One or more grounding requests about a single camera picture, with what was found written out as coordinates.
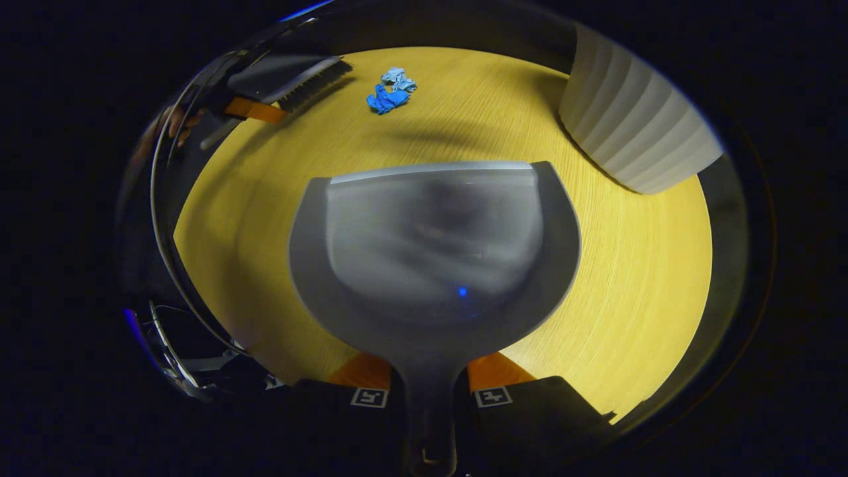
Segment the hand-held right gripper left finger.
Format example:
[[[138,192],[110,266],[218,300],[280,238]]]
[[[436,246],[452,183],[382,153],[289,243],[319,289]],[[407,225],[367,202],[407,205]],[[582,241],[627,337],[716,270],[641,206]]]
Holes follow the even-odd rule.
[[[403,386],[381,358],[358,354],[327,380],[264,394],[270,477],[405,477]]]

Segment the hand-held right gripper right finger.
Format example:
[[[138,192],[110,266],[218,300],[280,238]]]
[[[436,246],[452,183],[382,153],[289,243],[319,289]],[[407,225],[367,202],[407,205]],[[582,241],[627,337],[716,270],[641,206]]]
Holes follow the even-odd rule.
[[[457,477],[584,477],[617,438],[564,378],[534,378],[503,354],[473,360],[460,383]]]

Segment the small grey broom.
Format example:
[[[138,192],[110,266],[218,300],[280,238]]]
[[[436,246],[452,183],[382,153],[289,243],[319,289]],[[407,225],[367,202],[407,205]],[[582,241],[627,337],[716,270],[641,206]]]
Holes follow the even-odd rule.
[[[340,56],[272,55],[230,76],[223,87],[278,106],[291,115],[351,72],[351,64]],[[221,126],[199,143],[202,151],[221,142],[248,120],[222,118]]]

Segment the dark blue paper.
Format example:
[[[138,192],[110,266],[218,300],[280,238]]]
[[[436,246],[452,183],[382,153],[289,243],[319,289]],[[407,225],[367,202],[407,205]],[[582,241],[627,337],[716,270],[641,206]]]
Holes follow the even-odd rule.
[[[374,88],[373,94],[366,97],[369,108],[377,115],[384,115],[397,107],[405,105],[411,94],[403,90],[388,91],[385,85],[379,84]]]

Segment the light blue paper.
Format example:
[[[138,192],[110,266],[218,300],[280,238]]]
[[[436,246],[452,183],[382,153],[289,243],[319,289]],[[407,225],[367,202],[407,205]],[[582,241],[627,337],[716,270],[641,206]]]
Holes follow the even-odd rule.
[[[393,91],[405,91],[412,93],[417,89],[417,83],[414,79],[406,75],[404,68],[392,67],[384,75],[381,76],[382,84],[391,87]]]

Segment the grey dustpan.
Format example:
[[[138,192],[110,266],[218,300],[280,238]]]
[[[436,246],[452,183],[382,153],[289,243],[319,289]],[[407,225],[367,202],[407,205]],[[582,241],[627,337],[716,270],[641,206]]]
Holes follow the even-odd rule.
[[[453,477],[458,377],[538,329],[568,295],[581,255],[575,205],[548,161],[314,178],[288,242],[310,316],[403,381],[413,477]]]

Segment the grey ribbed garbage bin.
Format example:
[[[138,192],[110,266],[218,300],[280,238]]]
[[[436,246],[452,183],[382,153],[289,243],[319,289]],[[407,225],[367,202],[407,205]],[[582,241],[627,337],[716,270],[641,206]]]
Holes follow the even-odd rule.
[[[723,155],[705,115],[660,70],[587,25],[575,31],[559,115],[603,172],[633,192],[657,194]]]

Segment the yellow wooden desktop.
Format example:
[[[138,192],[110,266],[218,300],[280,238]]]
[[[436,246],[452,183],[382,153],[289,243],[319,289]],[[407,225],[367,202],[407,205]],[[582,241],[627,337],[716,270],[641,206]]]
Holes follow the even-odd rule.
[[[315,176],[461,160],[549,161],[580,221],[578,277],[554,316],[473,363],[473,388],[560,376],[619,422],[651,398],[702,320],[712,234],[697,178],[654,195],[615,184],[564,133],[566,74],[442,46],[351,52],[352,72],[276,126],[246,121],[194,183],[173,234],[215,318],[276,377],[387,389],[390,369],[312,320],[288,236]]]

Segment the chrome metal frame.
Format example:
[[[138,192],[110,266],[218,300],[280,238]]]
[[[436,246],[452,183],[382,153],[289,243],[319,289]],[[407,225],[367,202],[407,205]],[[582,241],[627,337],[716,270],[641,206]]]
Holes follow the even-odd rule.
[[[191,312],[153,301],[124,308],[123,316],[148,359],[189,398],[210,402],[276,387],[252,357],[215,338]]]

